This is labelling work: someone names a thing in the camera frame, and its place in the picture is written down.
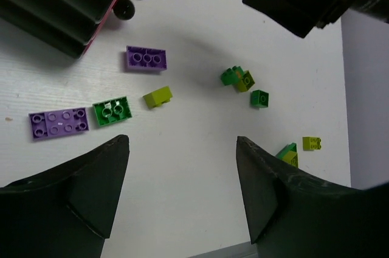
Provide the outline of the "purple lego brick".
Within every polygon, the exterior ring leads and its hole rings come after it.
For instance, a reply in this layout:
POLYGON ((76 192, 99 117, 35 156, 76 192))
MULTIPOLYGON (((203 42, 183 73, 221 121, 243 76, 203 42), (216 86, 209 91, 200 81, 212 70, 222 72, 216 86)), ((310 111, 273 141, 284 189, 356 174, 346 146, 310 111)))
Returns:
POLYGON ((166 50, 127 46, 125 69, 145 72, 165 71, 167 70, 166 50))

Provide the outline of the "purple lego plate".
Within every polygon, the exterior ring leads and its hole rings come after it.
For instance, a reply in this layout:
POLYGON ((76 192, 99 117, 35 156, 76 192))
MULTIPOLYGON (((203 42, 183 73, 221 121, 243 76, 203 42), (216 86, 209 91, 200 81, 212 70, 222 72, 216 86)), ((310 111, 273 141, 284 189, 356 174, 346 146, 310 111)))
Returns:
POLYGON ((34 141, 73 136, 89 131, 85 107, 29 113, 34 141))

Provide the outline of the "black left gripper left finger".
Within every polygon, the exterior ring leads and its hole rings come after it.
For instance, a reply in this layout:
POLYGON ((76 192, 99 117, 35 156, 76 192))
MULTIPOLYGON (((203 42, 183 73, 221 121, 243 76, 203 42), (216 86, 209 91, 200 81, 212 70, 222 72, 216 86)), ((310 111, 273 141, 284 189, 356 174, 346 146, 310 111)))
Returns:
POLYGON ((118 135, 77 158, 1 188, 1 257, 100 257, 129 160, 118 135))

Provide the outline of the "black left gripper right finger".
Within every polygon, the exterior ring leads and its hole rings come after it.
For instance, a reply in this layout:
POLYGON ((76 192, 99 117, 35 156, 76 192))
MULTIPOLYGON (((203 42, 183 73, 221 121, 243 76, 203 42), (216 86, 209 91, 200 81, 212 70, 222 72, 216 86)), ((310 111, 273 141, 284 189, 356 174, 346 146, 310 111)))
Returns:
POLYGON ((259 257, 387 257, 388 184, 365 190, 320 179, 249 138, 236 164, 259 257))

